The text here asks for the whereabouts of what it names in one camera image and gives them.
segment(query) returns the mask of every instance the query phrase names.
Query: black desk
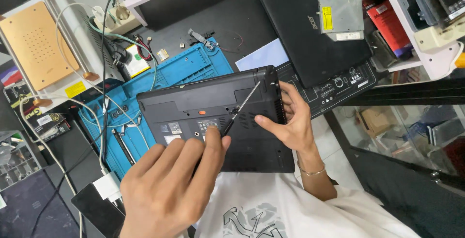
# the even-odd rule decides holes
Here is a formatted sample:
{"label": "black desk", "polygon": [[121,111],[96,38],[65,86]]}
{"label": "black desk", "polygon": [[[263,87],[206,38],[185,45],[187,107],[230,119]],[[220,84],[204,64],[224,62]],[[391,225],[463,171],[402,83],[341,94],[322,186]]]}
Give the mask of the black desk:
{"label": "black desk", "polygon": [[[238,71],[235,62],[242,57],[256,51],[277,38],[276,33],[266,15],[259,0],[153,0],[141,6],[146,17],[155,20],[149,23],[149,27],[140,27],[133,30],[132,34],[141,34],[144,38],[152,37],[151,47],[154,52],[165,49],[170,56],[176,56],[185,49],[180,48],[181,37],[187,34],[189,28],[196,32],[215,30],[215,39],[222,48],[235,49],[240,40],[233,32],[239,33],[244,39],[244,44],[238,53],[224,51],[224,54],[234,71]],[[67,115],[71,124],[71,131],[49,142],[49,145],[63,166],[69,168],[82,151],[89,145],[87,136],[78,117]],[[62,172],[56,164],[46,169],[54,184],[57,184]],[[98,157],[90,153],[69,174],[77,191],[80,191],[88,183],[101,177]],[[60,194],[74,218],[78,221],[78,211],[71,204],[73,197],[71,189],[66,183],[62,184]],[[85,230],[88,238],[103,237],[96,228],[85,220]]]}

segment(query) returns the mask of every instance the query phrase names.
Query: acer laptop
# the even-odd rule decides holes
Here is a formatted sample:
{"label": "acer laptop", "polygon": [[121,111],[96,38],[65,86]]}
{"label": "acer laptop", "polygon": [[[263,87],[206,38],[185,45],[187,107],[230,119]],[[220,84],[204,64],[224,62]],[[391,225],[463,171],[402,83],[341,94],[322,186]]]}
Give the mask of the acer laptop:
{"label": "acer laptop", "polygon": [[371,56],[365,40],[337,41],[321,33],[318,0],[261,0],[300,82],[318,85]]}
{"label": "acer laptop", "polygon": [[165,146],[176,138],[204,141],[208,126],[221,129],[237,113],[221,171],[294,173],[292,151],[254,120],[260,114],[287,122],[274,66],[140,93],[137,102],[155,141]]}

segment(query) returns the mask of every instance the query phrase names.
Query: yellow warning label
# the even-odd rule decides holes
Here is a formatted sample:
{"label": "yellow warning label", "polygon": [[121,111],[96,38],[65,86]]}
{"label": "yellow warning label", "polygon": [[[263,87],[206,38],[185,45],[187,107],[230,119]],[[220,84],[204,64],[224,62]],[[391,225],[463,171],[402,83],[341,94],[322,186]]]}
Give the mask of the yellow warning label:
{"label": "yellow warning label", "polygon": [[331,15],[331,7],[325,6],[322,8],[323,11],[323,29],[332,30],[333,29],[333,16]]}
{"label": "yellow warning label", "polygon": [[65,92],[69,98],[73,98],[84,91],[85,91],[85,86],[82,81],[75,83],[72,86],[65,89]]}

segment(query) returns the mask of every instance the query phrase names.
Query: silver bracelet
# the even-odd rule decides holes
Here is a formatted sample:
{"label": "silver bracelet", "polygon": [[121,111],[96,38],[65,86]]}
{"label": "silver bracelet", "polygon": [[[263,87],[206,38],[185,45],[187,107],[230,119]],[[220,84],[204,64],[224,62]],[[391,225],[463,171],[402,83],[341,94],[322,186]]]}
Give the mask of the silver bracelet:
{"label": "silver bracelet", "polygon": [[306,175],[308,175],[308,176],[319,175],[319,174],[321,174],[322,172],[324,172],[324,171],[326,170],[326,164],[324,164],[324,163],[323,163],[323,169],[322,169],[321,171],[315,172],[315,173],[305,171],[304,169],[302,169],[302,168],[300,167],[300,164],[299,164],[299,163],[297,163],[297,166],[299,167],[299,169],[300,169],[302,172],[304,172],[304,173],[305,173]]}

